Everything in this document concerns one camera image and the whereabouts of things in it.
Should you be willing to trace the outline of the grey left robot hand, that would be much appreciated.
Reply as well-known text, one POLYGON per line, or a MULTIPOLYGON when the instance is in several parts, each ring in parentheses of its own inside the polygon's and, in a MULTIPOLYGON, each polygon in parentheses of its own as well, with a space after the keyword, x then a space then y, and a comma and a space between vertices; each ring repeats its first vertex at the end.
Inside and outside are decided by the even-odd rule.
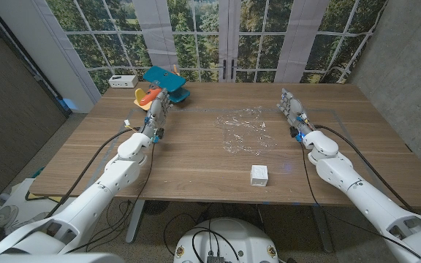
POLYGON ((153 143, 161 140, 164 135, 166 117, 172 107, 173 104, 170 100, 170 95, 167 89, 163 89, 152 101, 140 133, 148 136, 153 143))

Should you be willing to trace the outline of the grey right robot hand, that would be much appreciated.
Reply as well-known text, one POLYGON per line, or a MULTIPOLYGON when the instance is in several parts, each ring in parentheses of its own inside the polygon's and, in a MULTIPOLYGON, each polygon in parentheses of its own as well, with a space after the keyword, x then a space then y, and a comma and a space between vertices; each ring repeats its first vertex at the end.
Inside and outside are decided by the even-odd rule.
POLYGON ((294 137, 298 142, 302 142, 307 134, 315 130, 310 124, 301 102, 285 88, 281 89, 281 100, 276 106, 287 118, 287 122, 290 125, 290 136, 294 137))

